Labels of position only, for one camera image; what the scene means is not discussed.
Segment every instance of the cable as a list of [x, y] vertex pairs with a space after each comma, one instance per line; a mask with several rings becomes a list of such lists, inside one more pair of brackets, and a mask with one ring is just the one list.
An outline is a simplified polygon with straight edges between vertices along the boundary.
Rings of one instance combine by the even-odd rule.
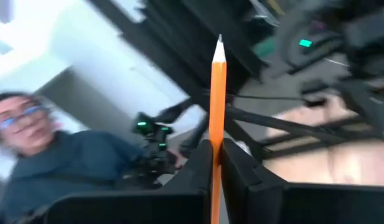
[[[204, 95], [209, 96], [210, 90], [204, 89], [206, 93]], [[256, 100], [291, 100], [291, 101], [305, 101], [304, 98], [301, 97], [282, 97], [282, 96], [246, 96], [246, 95], [236, 95], [236, 94], [230, 94], [227, 93], [227, 96], [234, 97], [234, 98], [247, 98], [247, 99], [256, 99]]]

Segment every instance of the orange pencil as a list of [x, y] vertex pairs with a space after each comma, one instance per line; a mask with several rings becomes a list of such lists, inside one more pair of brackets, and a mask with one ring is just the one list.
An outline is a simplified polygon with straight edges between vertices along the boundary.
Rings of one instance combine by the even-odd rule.
[[210, 123], [208, 135], [213, 146], [211, 224], [219, 224], [221, 164], [220, 150], [225, 120], [225, 96], [227, 85], [227, 61], [222, 37], [219, 35], [212, 60], [210, 91]]

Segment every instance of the person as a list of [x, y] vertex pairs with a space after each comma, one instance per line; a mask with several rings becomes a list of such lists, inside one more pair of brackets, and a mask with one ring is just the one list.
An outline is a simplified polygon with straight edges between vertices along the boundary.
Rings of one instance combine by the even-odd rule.
[[[114, 185], [53, 177], [120, 179], [144, 153], [104, 131], [55, 131], [49, 109], [36, 96], [21, 92], [0, 94], [0, 145], [18, 157], [0, 203], [0, 213], [8, 220], [69, 194], [117, 190]], [[170, 152], [179, 167], [184, 158]]]

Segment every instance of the dark teal shirt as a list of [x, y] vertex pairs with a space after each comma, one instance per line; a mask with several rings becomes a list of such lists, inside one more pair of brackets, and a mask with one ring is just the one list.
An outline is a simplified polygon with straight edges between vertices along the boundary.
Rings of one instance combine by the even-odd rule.
[[141, 149], [105, 132], [57, 132], [55, 141], [47, 150], [19, 159], [7, 184], [0, 212], [13, 219], [68, 194], [114, 190], [114, 187], [44, 176], [66, 173], [120, 179], [142, 153]]

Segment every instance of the green led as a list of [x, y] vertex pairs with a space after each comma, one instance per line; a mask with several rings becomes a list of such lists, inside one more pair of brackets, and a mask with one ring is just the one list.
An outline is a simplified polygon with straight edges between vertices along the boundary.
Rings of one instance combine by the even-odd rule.
[[310, 47], [312, 45], [312, 41], [302, 39], [299, 41], [299, 45], [303, 47]]

